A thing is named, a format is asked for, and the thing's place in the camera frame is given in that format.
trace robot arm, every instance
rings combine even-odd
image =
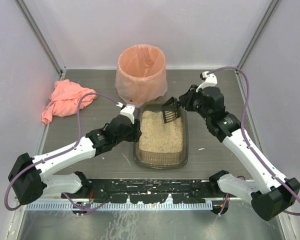
[[[13,184],[19,203],[26,205],[40,197],[60,195],[60,193],[88,192],[90,183],[82,172],[69,175],[53,174],[74,163],[108,152],[122,141],[139,141],[140,121],[134,118],[134,110],[133,105],[126,105],[120,111],[120,115],[113,118],[110,123],[83,136],[75,148],[73,148],[75,143],[72,143],[34,157],[30,157],[28,153],[20,155],[9,174],[10,182],[27,166],[42,160],[43,162],[26,171]]]
[[[246,143],[240,121],[226,111],[224,96],[215,87],[217,77],[213,73],[208,75],[207,71],[201,73],[200,77],[201,84],[192,85],[179,97],[179,102],[177,99],[170,99],[168,102],[175,102],[175,105],[186,111],[199,113],[209,132],[237,156],[254,179],[254,182],[247,182],[223,170],[209,178],[210,188],[216,193],[229,193],[251,203],[255,212],[268,221],[293,205],[296,199],[269,173],[250,148],[296,194],[300,190],[300,183],[295,178],[287,179],[276,169],[244,130],[250,144]]]

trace metal frame edge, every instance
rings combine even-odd
[[[34,35],[36,36],[37,40],[39,41],[40,45],[42,46],[43,50],[45,51],[47,57],[51,61],[52,65],[54,66],[55,70],[59,73],[63,73],[63,67],[61,67],[53,54],[52,50],[50,49],[45,37],[43,36],[41,30],[39,29],[35,19],[33,18],[32,14],[30,13],[26,3],[24,0],[14,0],[18,5],[20,11],[22,12],[24,18],[28,22],[30,28],[32,29]]]
[[[254,46],[256,45],[258,39],[260,38],[261,34],[263,33],[265,27],[267,26],[267,23],[269,22],[271,16],[274,14],[274,12],[277,9],[277,6],[279,5],[280,2],[281,2],[281,0],[271,0],[258,27],[256,28],[256,31],[253,34],[253,37],[251,38],[248,46],[246,47],[241,60],[239,61],[238,68],[241,69],[244,66],[247,58],[249,57],[251,51],[253,50]]]

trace wood shavings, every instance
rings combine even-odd
[[[141,121],[139,148],[152,153],[179,153],[183,147],[181,118],[164,123],[162,112],[145,111]]]

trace cable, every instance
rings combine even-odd
[[[246,136],[246,132],[245,132],[245,118],[246,118],[246,114],[247,114],[247,108],[248,108],[248,101],[249,101],[249,97],[250,97],[250,84],[249,84],[249,80],[247,75],[245,74],[244,71],[242,71],[240,68],[236,67],[236,66],[223,66],[220,68],[217,68],[215,70],[209,71],[207,73],[207,75],[209,74],[213,74],[215,72],[221,71],[221,70],[226,70],[226,69],[232,69],[232,70],[236,70],[239,73],[242,74],[242,76],[244,77],[245,80],[245,84],[246,84],[246,97],[245,97],[245,103],[244,103],[244,107],[243,107],[243,112],[241,115],[241,132],[242,132],[242,136],[247,144],[247,146],[249,147],[249,149],[251,150],[251,152],[253,152],[253,154],[256,156],[256,158],[259,160],[259,162],[264,166],[265,169],[267,169],[267,171],[273,176],[273,178],[275,178],[282,186],[284,186],[289,193],[292,194],[292,196],[299,202],[300,204],[300,197],[285,183],[283,182],[279,177],[276,176],[276,174],[271,170],[270,167],[267,166],[267,164],[264,162],[264,160],[259,156],[259,154],[253,149],[253,147],[251,147],[250,142],[248,141],[248,138]],[[291,211],[283,211],[286,214],[290,214],[290,215],[294,215],[294,216],[300,216],[300,212],[291,212]]]
[[[238,179],[243,179],[243,180],[246,180],[246,177],[245,176],[237,176],[237,178]],[[218,213],[218,215],[219,216],[221,216],[221,214],[222,214],[222,212],[224,211],[224,209],[225,209],[225,206],[226,206],[226,204],[229,204],[229,202],[230,202],[230,194],[229,193],[227,193],[226,195],[225,195],[225,197],[224,197],[224,202],[223,202],[223,205],[222,205],[222,208],[221,208],[221,210],[220,210],[220,212]]]
[[[109,96],[107,96],[107,95],[104,95],[104,94],[101,94],[101,93],[90,92],[90,93],[87,93],[87,94],[83,95],[83,96],[80,98],[79,102],[78,102],[77,111],[76,111],[77,121],[78,121],[78,128],[79,128],[79,130],[78,130],[78,139],[77,139],[77,141],[76,141],[75,144],[74,144],[72,147],[70,147],[69,149],[64,150],[64,151],[62,151],[62,152],[59,152],[59,153],[57,153],[57,154],[55,154],[55,155],[49,156],[49,157],[47,157],[47,158],[41,159],[40,161],[37,161],[37,162],[35,162],[35,163],[32,163],[31,165],[29,165],[29,166],[25,167],[24,169],[22,169],[22,170],[21,170],[21,171],[20,171],[20,172],[12,179],[12,180],[11,180],[11,182],[9,183],[9,185],[8,185],[6,191],[5,191],[5,194],[4,194],[4,206],[5,206],[5,208],[6,208],[7,210],[9,210],[9,211],[15,211],[15,210],[17,210],[18,208],[21,207],[21,204],[19,204],[19,205],[16,206],[16,207],[10,207],[10,206],[9,206],[9,203],[8,203],[8,197],[9,197],[9,192],[10,192],[12,186],[15,184],[15,182],[17,181],[17,179],[18,179],[22,174],[24,174],[26,171],[28,171],[29,169],[31,169],[31,168],[33,168],[33,167],[39,165],[39,164],[42,164],[42,163],[44,163],[44,162],[46,162],[46,161],[49,161],[49,160],[51,160],[51,159],[54,159],[54,158],[56,158],[56,157],[59,157],[59,156],[61,156],[61,155],[63,155],[63,154],[69,153],[70,151],[72,151],[73,149],[75,149],[75,148],[79,145],[80,139],[81,139],[81,134],[82,134],[81,122],[80,122],[80,106],[81,106],[81,103],[82,103],[83,99],[84,99],[85,97],[87,97],[87,96],[90,96],[90,95],[101,96],[101,97],[104,97],[104,98],[106,98],[106,99],[109,99],[110,101],[114,102],[116,105],[118,104],[118,102],[115,101],[115,100],[113,100],[111,97],[109,97]]]
[[[65,192],[62,193],[66,199],[69,200],[69,202],[77,209],[81,210],[81,211],[84,211],[86,212],[85,214],[83,215],[88,215],[88,214],[92,214],[94,211],[98,210],[99,208],[101,208],[103,205],[106,204],[106,201],[101,203],[99,206],[95,207],[95,208],[90,208],[90,209],[87,209],[87,208],[82,208],[80,206],[78,206],[77,204],[74,203],[74,201],[72,201],[72,199],[68,196],[68,194],[66,194]]]

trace litter scoop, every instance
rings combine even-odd
[[[171,97],[162,105],[163,121],[165,124],[172,122],[181,116],[180,106],[180,102],[175,97]]]

